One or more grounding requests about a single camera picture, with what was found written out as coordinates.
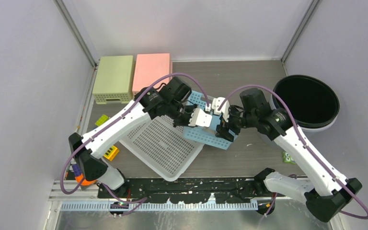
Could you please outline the light blue basket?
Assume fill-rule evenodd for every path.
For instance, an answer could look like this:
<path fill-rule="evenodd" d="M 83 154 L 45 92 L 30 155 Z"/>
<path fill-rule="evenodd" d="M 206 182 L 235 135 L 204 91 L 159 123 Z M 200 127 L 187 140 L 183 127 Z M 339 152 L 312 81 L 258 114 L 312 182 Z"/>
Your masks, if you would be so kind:
<path fill-rule="evenodd" d="M 197 104 L 198 108 L 205 108 L 206 99 L 201 92 L 192 90 L 186 105 Z M 215 148 L 227 150 L 232 142 L 216 137 L 216 127 L 220 124 L 220 117 L 211 113 L 213 118 L 210 127 L 184 127 L 183 136 L 186 139 L 196 141 Z"/>

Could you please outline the pink perforated basket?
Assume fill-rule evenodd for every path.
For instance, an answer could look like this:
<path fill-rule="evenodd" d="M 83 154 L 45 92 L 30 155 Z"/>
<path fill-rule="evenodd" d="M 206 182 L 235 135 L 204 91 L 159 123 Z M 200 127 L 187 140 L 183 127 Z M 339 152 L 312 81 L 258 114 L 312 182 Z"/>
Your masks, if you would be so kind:
<path fill-rule="evenodd" d="M 171 74 L 172 70 L 173 64 L 169 53 L 138 54 L 132 85 L 133 95 L 159 78 Z"/>

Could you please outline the pale green perforated basket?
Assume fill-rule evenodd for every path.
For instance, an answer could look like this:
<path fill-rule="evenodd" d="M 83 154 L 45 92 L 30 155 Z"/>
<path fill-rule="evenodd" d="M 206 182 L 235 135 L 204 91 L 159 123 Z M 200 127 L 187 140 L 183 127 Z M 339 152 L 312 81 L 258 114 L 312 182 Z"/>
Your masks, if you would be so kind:
<path fill-rule="evenodd" d="M 92 90 L 95 102 L 129 103 L 133 98 L 134 68 L 135 60 L 132 55 L 101 57 Z"/>

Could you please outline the black grey round bin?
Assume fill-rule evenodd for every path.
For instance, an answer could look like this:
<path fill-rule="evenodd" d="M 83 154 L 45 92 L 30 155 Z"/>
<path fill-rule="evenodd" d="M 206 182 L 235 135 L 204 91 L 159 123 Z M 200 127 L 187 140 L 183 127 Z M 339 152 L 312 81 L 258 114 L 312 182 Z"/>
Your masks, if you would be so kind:
<path fill-rule="evenodd" d="M 340 102 L 334 90 L 311 76 L 284 77 L 276 83 L 273 92 L 286 103 L 308 139 L 329 129 L 340 112 Z"/>

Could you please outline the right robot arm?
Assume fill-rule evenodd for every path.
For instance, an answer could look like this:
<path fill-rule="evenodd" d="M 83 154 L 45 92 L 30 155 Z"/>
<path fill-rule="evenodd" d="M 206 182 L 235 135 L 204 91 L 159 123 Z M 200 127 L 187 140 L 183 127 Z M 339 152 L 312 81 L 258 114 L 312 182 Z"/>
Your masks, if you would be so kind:
<path fill-rule="evenodd" d="M 311 144 L 297 125 L 289 108 L 284 105 L 273 109 L 263 92 L 265 87 L 247 85 L 238 88 L 240 107 L 230 105 L 227 98 L 212 101 L 209 109 L 219 115 L 219 137 L 233 141 L 243 128 L 256 128 L 286 153 L 289 153 L 308 177 L 302 182 L 266 168 L 256 178 L 254 190 L 259 196 L 271 192 L 286 195 L 306 205 L 314 217 L 330 221 L 352 200 L 361 204 L 357 193 L 362 183 L 357 178 L 347 178 L 335 169 Z"/>

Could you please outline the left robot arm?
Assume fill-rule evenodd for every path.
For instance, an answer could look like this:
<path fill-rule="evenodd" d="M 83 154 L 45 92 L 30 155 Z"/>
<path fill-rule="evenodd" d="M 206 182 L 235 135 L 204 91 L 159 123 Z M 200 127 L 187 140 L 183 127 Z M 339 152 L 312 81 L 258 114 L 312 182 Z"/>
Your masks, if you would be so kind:
<path fill-rule="evenodd" d="M 195 105 L 183 103 L 191 94 L 191 87 L 179 77 L 156 89 L 144 87 L 128 105 L 96 129 L 68 137 L 72 158 L 86 181 L 99 181 L 108 186 L 116 198 L 123 198 L 128 191 L 126 179 L 120 170 L 108 164 L 103 156 L 121 138 L 136 127 L 160 116 L 168 116 L 173 126 L 187 126 Z"/>

